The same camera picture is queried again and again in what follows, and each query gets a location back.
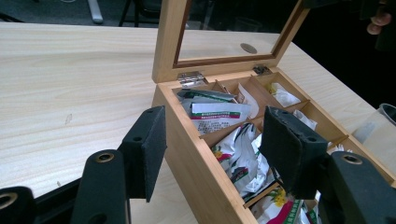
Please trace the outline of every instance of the hinge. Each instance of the hinge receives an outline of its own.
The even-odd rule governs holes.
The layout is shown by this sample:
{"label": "hinge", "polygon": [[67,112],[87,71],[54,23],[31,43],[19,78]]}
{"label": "hinge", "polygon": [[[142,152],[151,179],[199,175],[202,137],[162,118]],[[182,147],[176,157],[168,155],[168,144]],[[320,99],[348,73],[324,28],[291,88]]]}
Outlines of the hinge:
{"label": "hinge", "polygon": [[271,70],[262,64],[254,66],[253,71],[257,74],[257,76],[272,74]]}
{"label": "hinge", "polygon": [[177,80],[184,89],[205,86],[207,84],[205,77],[200,72],[180,73],[177,76]]}

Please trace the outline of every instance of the wooden tea box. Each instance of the wooden tea box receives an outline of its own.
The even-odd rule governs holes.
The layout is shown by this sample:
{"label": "wooden tea box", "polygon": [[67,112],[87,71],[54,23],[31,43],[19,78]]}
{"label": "wooden tea box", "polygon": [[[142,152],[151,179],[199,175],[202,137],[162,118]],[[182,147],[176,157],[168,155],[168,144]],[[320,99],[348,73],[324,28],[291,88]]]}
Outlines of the wooden tea box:
{"label": "wooden tea box", "polygon": [[[368,158],[394,185],[395,176],[277,67],[309,11],[303,1],[296,1],[290,8],[290,16],[279,33],[189,29],[193,3],[163,0],[152,73],[157,83],[152,105],[165,105],[165,159],[200,223],[257,221],[249,210],[250,204],[240,197],[211,151],[235,126],[200,134],[177,99],[176,94],[183,88],[224,91],[225,87],[237,94],[238,85],[242,85],[260,106],[258,115],[250,120],[258,127],[266,105],[289,112],[298,109],[318,123],[315,131],[327,141]],[[283,107],[270,93],[272,83],[282,85],[301,102]]]}

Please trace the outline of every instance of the light wood tabletop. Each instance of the light wood tabletop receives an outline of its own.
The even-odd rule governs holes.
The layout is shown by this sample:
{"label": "light wood tabletop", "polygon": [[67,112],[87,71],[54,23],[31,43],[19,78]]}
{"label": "light wood tabletop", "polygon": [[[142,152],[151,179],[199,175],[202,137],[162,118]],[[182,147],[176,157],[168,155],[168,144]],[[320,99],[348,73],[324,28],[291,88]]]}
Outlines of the light wood tabletop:
{"label": "light wood tabletop", "polygon": [[[150,108],[157,29],[0,22],[0,189],[35,197],[81,177]],[[291,44],[278,65],[349,132],[375,109]],[[133,223],[196,223],[166,161]]]}

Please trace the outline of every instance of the lid frame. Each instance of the lid frame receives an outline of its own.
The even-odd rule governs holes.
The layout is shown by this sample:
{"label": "lid frame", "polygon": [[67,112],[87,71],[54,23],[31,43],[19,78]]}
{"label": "lid frame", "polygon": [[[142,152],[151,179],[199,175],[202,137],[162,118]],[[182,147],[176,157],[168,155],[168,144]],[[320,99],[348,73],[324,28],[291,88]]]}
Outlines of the lid frame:
{"label": "lid frame", "polygon": [[185,30],[183,24],[186,24],[190,6],[191,0],[163,0],[152,70],[155,83],[175,81],[178,74],[193,71],[199,71],[207,77],[251,70],[258,64],[275,67],[309,12],[309,8],[304,7],[304,0],[298,0],[269,54],[179,62],[178,55]]}

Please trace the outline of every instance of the green packet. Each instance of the green packet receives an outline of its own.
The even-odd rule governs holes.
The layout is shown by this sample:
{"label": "green packet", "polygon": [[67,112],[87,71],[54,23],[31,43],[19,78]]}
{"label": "green packet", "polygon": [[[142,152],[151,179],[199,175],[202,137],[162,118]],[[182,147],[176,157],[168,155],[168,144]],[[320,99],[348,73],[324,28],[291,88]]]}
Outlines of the green packet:
{"label": "green packet", "polygon": [[235,95],[232,95],[230,93],[224,93],[221,91],[201,91],[191,89],[183,89],[177,93],[177,96],[181,97],[182,99],[190,99],[199,96],[222,102],[231,102],[235,97]]}

